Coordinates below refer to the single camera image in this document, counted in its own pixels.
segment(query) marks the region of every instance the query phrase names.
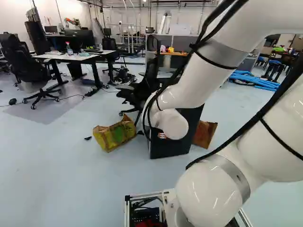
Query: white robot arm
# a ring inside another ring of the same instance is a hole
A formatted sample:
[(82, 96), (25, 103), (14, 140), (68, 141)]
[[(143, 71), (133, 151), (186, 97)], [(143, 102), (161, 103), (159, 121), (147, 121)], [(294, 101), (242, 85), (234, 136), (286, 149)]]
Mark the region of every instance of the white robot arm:
[[(203, 58), (194, 53), (179, 83), (152, 103), (151, 125), (171, 139), (184, 137), (188, 123), (175, 108), (201, 106), (267, 35), (302, 34), (302, 9), (302, 0), (249, 0), (198, 49)], [(297, 80), (263, 119), (180, 177), (177, 199), (192, 225), (223, 227), (266, 181), (303, 180), (302, 84)]]

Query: silver metal ring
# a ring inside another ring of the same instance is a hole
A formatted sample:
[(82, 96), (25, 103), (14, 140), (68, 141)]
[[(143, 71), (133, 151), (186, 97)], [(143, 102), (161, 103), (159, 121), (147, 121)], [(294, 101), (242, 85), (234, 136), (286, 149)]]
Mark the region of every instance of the silver metal ring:
[(205, 58), (229, 67), (240, 65), (240, 63), (248, 55), (247, 52), (239, 51), (231, 47), (225, 46), (214, 39), (208, 40), (198, 52)]
[(230, 160), (221, 155), (214, 154), (205, 160), (211, 161), (223, 169), (236, 183), (242, 196), (242, 203), (250, 197), (250, 185), (241, 170)]

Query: brown paper bag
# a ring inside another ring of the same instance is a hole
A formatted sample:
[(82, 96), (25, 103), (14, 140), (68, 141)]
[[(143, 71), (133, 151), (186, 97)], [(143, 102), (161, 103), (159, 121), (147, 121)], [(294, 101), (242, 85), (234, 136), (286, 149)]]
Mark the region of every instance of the brown paper bag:
[(208, 149), (218, 123), (200, 121), (193, 139), (193, 144)]
[(96, 126), (93, 135), (98, 144), (107, 153), (120, 145), (128, 142), (136, 136), (136, 126), (134, 122), (124, 114), (122, 121), (111, 126)]

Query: bottle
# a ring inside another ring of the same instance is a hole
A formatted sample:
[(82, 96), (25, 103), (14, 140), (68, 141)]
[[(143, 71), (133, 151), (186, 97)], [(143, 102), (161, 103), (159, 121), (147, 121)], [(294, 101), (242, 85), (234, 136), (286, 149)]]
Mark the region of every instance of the bottle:
[(68, 56), (72, 56), (74, 54), (74, 52), (72, 51), (72, 48), (70, 47), (70, 42), (65, 42), (65, 43), (66, 43), (66, 50), (67, 50)]

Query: white wall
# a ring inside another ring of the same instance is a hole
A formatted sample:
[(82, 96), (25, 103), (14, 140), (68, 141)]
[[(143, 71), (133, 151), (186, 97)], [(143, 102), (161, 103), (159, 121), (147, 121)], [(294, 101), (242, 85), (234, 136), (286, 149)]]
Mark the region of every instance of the white wall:
[(33, 50), (24, 22), (27, 21), (26, 11), (31, 7), (29, 0), (0, 0), (0, 33), (17, 33), (21, 41), (26, 41)]
[[(87, 3), (77, 0), (57, 0), (62, 20), (65, 17), (80, 19), (81, 25), (90, 27), (89, 7)], [(33, 50), (24, 22), (28, 21), (26, 12), (33, 7), (32, 0), (0, 0), (0, 33), (17, 33), (21, 41), (25, 41), (30, 50)], [(58, 25), (60, 17), (55, 0), (35, 0), (42, 25), (45, 17), (51, 18), (51, 25)]]
[[(197, 34), (199, 22), (200, 22), (200, 17), (201, 17), (201, 7), (187, 7), (184, 8), (182, 7), (180, 9), (180, 12), (178, 12), (178, 8), (158, 8), (158, 13), (156, 11), (156, 8), (152, 8), (152, 13), (151, 13), (151, 27), (156, 28), (156, 16), (157, 16), (157, 29), (160, 27), (160, 23), (162, 20), (162, 16), (166, 10), (170, 10), (172, 13), (172, 19), (171, 19), (171, 24), (177, 23), (177, 20), (179, 23), (182, 24), (188, 24), (192, 27), (192, 33)], [(203, 12), (203, 17), (202, 21), (204, 21), (207, 16), (213, 11), (214, 8), (212, 7), (205, 7), (204, 12)], [(95, 18), (96, 14), (94, 11), (94, 7), (90, 8), (91, 11), (91, 16), (92, 18)], [(128, 14), (128, 23), (134, 23), (135, 24), (135, 15), (137, 16), (137, 24), (140, 25), (139, 23), (139, 9), (135, 8), (134, 9), (129, 7), (127, 8), (127, 14)], [(103, 16), (102, 13), (98, 11), (98, 16), (99, 16), (99, 21), (101, 25), (103, 26)], [(119, 21), (122, 21), (124, 24), (126, 24), (126, 12), (125, 9), (104, 9), (104, 17), (105, 17), (105, 22), (106, 25), (107, 23), (110, 23), (110, 18), (111, 18), (111, 23), (119, 23)], [(150, 14), (148, 11), (148, 8), (141, 8), (141, 31), (145, 31), (145, 27), (150, 26)], [(118, 33), (118, 29), (113, 26), (112, 27), (112, 33)]]
[(281, 34), (277, 46), (284, 45), (284, 48), (290, 46), (291, 41), (294, 39), (295, 34)]

